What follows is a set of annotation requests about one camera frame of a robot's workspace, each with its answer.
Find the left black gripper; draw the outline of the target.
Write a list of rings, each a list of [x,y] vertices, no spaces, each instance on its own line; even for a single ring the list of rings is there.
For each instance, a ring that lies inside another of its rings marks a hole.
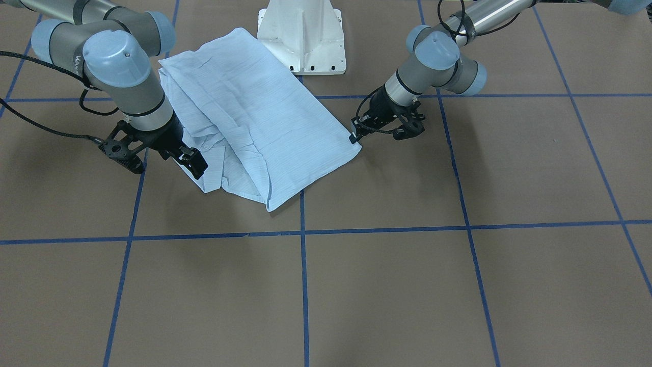
[[[408,106],[396,104],[380,86],[360,102],[351,119],[352,132],[349,141],[354,144],[373,133],[391,135],[394,140],[412,139],[425,131],[424,114],[418,112],[419,100]]]

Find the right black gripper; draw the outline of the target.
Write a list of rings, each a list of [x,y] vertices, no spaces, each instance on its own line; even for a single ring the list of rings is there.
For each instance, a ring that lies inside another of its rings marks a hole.
[[[99,142],[98,149],[134,174],[142,174],[145,170],[140,151],[153,149],[163,160],[173,158],[194,179],[200,179],[209,165],[197,148],[191,148],[182,141],[182,135],[182,125],[175,113],[165,125],[150,132],[139,130],[123,119],[107,139]]]

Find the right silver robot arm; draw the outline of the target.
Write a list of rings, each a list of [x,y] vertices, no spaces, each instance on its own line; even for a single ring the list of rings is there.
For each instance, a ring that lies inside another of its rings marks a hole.
[[[208,165],[182,141],[182,125],[150,58],[169,52],[176,32],[165,14],[137,12],[110,1],[7,1],[46,16],[31,35],[35,57],[23,56],[78,79],[85,90],[107,93],[124,114],[106,139],[85,135],[110,160],[142,174],[140,151],[173,158],[195,179]]]

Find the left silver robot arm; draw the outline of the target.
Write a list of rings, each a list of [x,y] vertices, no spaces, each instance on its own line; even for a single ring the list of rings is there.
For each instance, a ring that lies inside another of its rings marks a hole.
[[[461,47],[478,37],[510,25],[535,1],[479,1],[461,9],[438,25],[419,25],[406,39],[409,57],[389,79],[365,99],[368,111],[356,112],[351,121],[351,143],[372,133],[389,134],[395,140],[411,139],[424,132],[419,98],[429,88],[462,97],[478,94],[487,81],[486,67],[463,53]]]

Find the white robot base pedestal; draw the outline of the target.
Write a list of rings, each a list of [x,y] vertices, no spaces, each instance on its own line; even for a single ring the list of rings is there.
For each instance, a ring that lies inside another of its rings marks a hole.
[[[331,1],[270,1],[258,12],[256,37],[296,76],[347,70],[342,13]]]

